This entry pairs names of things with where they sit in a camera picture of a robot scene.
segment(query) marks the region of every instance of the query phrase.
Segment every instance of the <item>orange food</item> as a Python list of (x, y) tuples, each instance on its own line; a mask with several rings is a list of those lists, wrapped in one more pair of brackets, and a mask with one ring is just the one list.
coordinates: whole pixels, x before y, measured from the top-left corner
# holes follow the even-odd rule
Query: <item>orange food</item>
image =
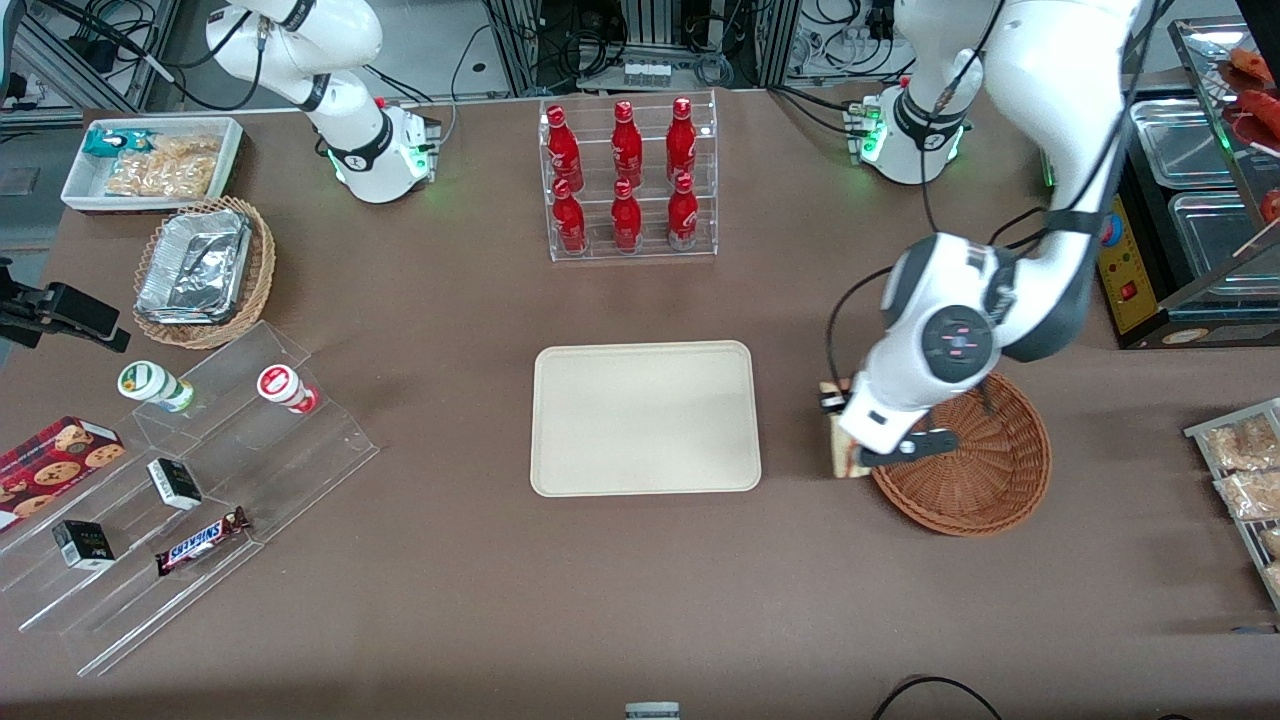
[(1262, 219), (1271, 224), (1280, 218), (1280, 188), (1272, 190), (1271, 192), (1262, 196)]
[(1280, 138), (1280, 100), (1271, 97), (1266, 92), (1245, 90), (1236, 97), (1236, 104), (1245, 113), (1257, 118), (1267, 126), (1276, 138)]
[(1262, 59), (1262, 55), (1258, 55), (1252, 50), (1233, 47), (1231, 67), (1242, 73), (1251, 74), (1262, 82), (1275, 82), (1275, 78), (1271, 77), (1271, 68), (1267, 68), (1267, 61)]

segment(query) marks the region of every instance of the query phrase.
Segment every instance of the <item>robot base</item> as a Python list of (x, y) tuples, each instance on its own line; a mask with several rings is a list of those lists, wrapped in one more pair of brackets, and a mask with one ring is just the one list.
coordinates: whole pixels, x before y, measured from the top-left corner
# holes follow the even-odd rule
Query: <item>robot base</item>
[(392, 122), (392, 141), (371, 168), (353, 172), (329, 154), (338, 179), (365, 202), (390, 202), (422, 182), (435, 181), (439, 161), (440, 126), (402, 108), (385, 108)]
[[(845, 129), (865, 133), (865, 137), (849, 138), (849, 159), (855, 165), (876, 168), (896, 183), (920, 184), (919, 149), (892, 120), (893, 101), (901, 92), (901, 87), (891, 87), (881, 95), (868, 95), (863, 99), (860, 114), (845, 110)], [(942, 168), (955, 159), (963, 135), (964, 127), (960, 127), (950, 141), (925, 150), (925, 181), (938, 177)], [(942, 141), (941, 133), (936, 137)], [(938, 161), (938, 155), (945, 159)]]

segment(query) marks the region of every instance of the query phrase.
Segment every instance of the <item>packaged bread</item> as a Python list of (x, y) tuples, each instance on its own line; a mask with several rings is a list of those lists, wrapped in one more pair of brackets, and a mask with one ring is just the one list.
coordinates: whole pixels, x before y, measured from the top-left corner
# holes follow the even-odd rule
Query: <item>packaged bread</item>
[(1204, 446), (1224, 470), (1262, 470), (1280, 465), (1280, 439), (1262, 414), (1206, 430)]
[(1240, 520), (1280, 518), (1280, 470), (1244, 470), (1215, 486), (1231, 515)]
[(1262, 579), (1271, 585), (1271, 589), (1280, 594), (1280, 562), (1272, 562), (1262, 569)]
[(1271, 528), (1262, 533), (1262, 547), (1274, 560), (1280, 560), (1280, 528)]
[(220, 149), (221, 138), (212, 135), (155, 135), (150, 150), (120, 152), (106, 181), (106, 192), (129, 197), (204, 197), (214, 179)]

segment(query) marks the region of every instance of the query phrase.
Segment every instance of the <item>bottle cap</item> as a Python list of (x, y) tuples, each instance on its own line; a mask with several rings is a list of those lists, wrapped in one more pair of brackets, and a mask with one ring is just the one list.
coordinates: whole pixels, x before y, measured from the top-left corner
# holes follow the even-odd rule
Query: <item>bottle cap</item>
[(120, 370), (115, 387), (124, 397), (146, 402), (161, 393), (168, 380), (169, 373), (164, 368), (147, 360), (138, 360), (129, 363), (124, 370)]
[(288, 365), (271, 365), (257, 377), (257, 393), (271, 402), (287, 402), (301, 389), (298, 374)]

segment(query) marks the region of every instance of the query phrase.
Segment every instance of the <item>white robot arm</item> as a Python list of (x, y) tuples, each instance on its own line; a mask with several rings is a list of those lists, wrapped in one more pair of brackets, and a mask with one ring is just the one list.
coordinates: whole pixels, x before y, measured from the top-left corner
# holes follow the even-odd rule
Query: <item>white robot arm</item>
[(438, 128), (429, 133), (422, 118), (379, 108), (351, 72), (372, 63), (383, 44), (365, 0), (241, 0), (209, 15), (205, 38), (211, 49), (227, 38), (215, 58), (228, 73), (256, 78), (306, 111), (356, 197), (388, 202), (430, 178)]
[[(1115, 155), (1111, 128), (1124, 104), (1120, 56), (1138, 3), (1009, 0), (1000, 12), (986, 58), (986, 86), (1001, 114), (1053, 164), (1057, 186), (1046, 215), (1047, 234), (1036, 258), (937, 233), (899, 259), (881, 302), (886, 336), (854, 378), (840, 418), (863, 447), (882, 455), (897, 451), (916, 420), (978, 384), (1001, 354), (1038, 360), (1079, 333)], [(938, 55), (932, 49), (946, 47), (946, 41), (920, 32), (963, 27), (964, 17), (950, 23), (946, 18), (972, 17), (975, 4), (897, 1), (900, 27), (922, 49), (922, 67), (893, 100), (893, 111), (884, 111), (888, 131), (876, 167), (891, 179), (919, 182), (922, 152), (925, 177), (937, 174), (957, 140), (975, 86), (961, 82), (941, 108), (940, 127), (931, 127), (928, 113), (970, 51)], [(986, 20), (992, 1), (983, 4), (986, 12), (977, 17)]]

